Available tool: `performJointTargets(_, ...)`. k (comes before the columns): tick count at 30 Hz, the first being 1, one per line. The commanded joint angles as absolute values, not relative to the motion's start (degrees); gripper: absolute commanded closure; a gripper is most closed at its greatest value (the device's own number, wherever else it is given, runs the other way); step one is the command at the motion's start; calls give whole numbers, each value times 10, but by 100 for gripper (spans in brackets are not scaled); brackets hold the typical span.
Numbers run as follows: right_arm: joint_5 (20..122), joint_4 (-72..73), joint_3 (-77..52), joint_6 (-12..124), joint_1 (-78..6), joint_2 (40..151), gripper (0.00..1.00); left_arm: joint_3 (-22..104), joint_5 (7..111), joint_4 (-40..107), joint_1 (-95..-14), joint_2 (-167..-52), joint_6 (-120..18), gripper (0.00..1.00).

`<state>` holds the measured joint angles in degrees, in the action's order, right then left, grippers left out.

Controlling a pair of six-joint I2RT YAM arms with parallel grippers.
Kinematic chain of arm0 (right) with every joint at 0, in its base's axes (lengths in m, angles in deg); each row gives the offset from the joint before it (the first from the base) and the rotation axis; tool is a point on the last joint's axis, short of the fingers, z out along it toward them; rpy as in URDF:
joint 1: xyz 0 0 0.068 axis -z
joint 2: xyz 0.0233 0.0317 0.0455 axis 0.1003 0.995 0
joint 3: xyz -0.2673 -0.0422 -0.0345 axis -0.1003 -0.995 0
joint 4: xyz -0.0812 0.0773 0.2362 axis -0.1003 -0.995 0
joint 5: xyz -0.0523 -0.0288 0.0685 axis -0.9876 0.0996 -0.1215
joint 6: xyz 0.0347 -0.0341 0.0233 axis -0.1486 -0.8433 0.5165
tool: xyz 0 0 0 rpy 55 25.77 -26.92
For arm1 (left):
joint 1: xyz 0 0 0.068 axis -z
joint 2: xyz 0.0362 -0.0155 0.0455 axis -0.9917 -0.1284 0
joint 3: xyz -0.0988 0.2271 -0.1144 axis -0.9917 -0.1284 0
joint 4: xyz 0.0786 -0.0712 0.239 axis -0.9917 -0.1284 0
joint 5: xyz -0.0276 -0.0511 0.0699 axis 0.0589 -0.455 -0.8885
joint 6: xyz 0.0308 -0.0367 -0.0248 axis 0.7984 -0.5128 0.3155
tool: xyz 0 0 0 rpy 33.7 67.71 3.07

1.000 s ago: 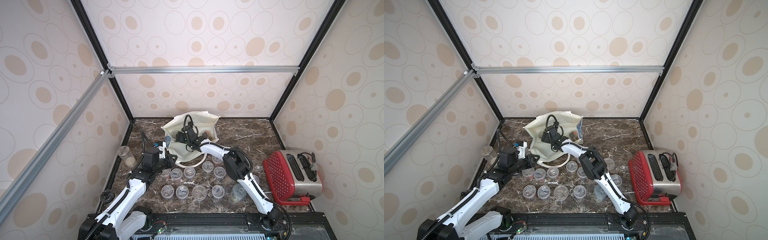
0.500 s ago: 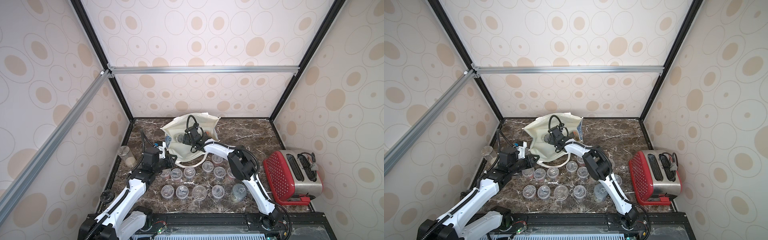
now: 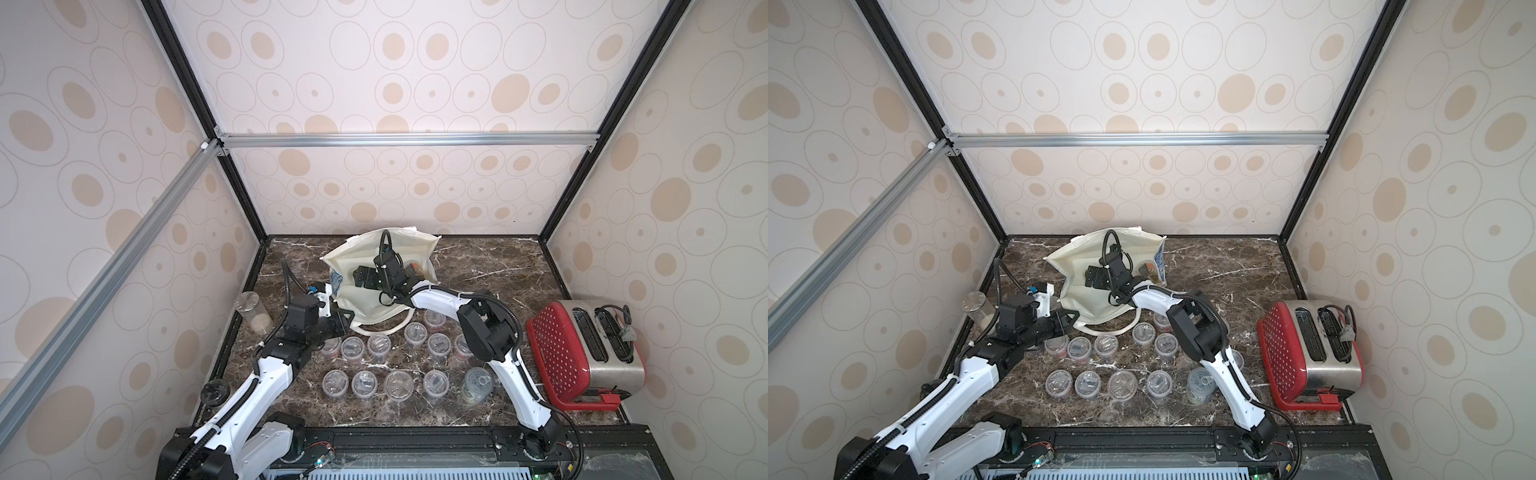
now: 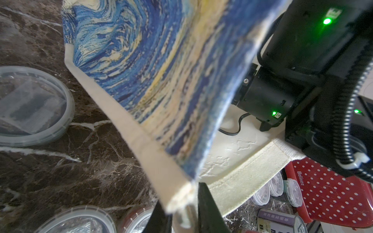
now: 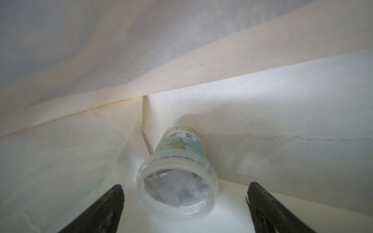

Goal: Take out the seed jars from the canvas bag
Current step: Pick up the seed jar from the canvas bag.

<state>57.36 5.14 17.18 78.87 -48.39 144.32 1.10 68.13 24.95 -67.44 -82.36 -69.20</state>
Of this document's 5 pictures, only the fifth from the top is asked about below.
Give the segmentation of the cream canvas starry night bag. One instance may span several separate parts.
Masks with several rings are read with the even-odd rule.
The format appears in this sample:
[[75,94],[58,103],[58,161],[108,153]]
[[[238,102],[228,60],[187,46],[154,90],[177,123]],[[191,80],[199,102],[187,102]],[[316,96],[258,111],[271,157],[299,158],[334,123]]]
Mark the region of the cream canvas starry night bag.
[[[136,196],[176,125],[219,184],[189,223]],[[252,182],[372,232],[372,1],[1,1],[1,232],[57,233],[120,184],[120,233],[252,233]]]

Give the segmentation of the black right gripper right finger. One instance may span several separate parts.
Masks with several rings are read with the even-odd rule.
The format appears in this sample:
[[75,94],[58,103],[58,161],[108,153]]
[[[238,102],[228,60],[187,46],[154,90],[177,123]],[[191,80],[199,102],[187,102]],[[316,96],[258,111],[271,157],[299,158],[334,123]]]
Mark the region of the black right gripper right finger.
[[256,233],[313,233],[259,183],[249,185],[246,197]]

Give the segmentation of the teal label seed jar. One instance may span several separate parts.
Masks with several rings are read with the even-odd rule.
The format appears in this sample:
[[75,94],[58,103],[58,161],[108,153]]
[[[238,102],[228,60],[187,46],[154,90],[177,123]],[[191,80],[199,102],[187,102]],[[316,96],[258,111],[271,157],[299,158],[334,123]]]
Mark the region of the teal label seed jar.
[[199,133],[174,126],[139,168],[136,195],[150,215],[171,222],[201,219],[212,212],[219,193],[217,173]]

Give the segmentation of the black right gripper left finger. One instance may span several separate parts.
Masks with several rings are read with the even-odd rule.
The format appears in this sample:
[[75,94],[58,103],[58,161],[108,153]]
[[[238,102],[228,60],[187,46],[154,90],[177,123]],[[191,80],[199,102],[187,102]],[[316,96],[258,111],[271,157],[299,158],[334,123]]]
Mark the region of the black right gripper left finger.
[[60,233],[116,233],[125,195],[120,184],[114,185]]

